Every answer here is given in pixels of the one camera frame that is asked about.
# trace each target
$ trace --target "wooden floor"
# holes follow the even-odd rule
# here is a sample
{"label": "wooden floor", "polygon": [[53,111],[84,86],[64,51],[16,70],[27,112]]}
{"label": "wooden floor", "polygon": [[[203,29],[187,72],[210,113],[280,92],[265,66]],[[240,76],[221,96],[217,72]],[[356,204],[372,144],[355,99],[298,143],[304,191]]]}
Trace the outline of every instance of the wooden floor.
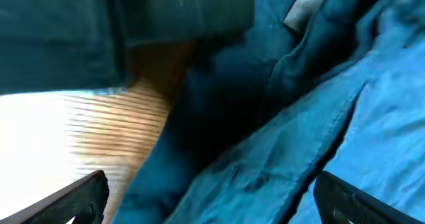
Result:
{"label": "wooden floor", "polygon": [[123,94],[0,97],[0,219],[102,169],[109,223],[163,129],[195,46],[133,50],[137,82]]}

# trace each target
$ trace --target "wooden surface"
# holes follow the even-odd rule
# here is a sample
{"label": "wooden surface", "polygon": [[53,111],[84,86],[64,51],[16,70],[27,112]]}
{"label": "wooden surface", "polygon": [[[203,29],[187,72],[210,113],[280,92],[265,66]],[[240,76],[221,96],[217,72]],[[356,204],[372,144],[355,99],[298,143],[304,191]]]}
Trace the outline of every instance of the wooden surface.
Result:
{"label": "wooden surface", "polygon": [[163,129],[195,47],[187,42],[131,51],[138,78],[123,94],[0,97],[0,174],[6,177],[0,219],[102,169],[110,186],[109,223]]}

